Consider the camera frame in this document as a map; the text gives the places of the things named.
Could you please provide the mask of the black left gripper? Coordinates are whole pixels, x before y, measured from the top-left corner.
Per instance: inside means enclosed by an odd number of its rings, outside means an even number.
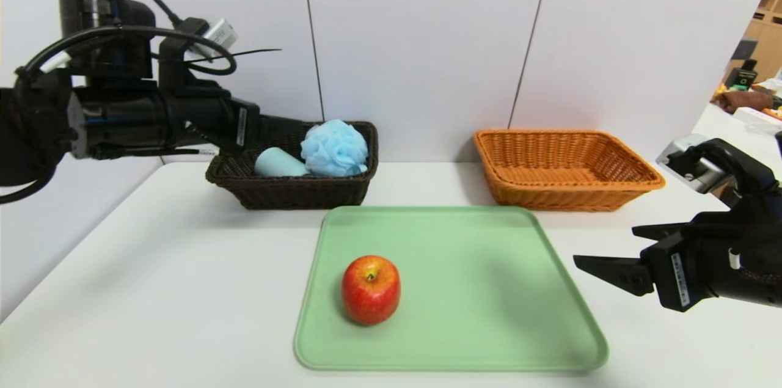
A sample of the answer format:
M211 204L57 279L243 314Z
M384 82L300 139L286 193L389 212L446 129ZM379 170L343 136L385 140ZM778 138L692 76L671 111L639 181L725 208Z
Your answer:
M242 152L255 143L256 149L298 151L307 133L321 124L260 116L256 104L234 98L221 86L162 88L161 99L167 121L164 156L196 155L199 149L193 146L205 144L229 153Z

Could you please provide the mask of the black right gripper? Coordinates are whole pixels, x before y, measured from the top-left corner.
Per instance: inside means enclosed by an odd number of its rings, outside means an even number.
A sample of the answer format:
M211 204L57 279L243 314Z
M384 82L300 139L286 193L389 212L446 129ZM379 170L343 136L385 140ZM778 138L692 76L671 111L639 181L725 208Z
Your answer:
M632 232L656 242L641 259L575 255L576 268L634 296L656 285L662 307L675 311L718 297L780 307L779 219L703 212Z

